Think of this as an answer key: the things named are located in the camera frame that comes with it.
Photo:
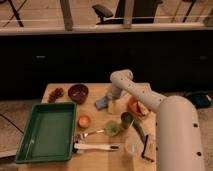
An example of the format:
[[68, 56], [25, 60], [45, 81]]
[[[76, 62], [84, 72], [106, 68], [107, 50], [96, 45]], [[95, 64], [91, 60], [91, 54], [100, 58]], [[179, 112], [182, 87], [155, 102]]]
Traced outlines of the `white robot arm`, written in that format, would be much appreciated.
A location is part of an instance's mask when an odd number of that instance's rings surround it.
[[164, 96], [132, 81], [129, 69], [110, 75], [110, 99], [128, 92], [156, 114], [156, 170], [205, 171], [197, 110], [180, 95]]

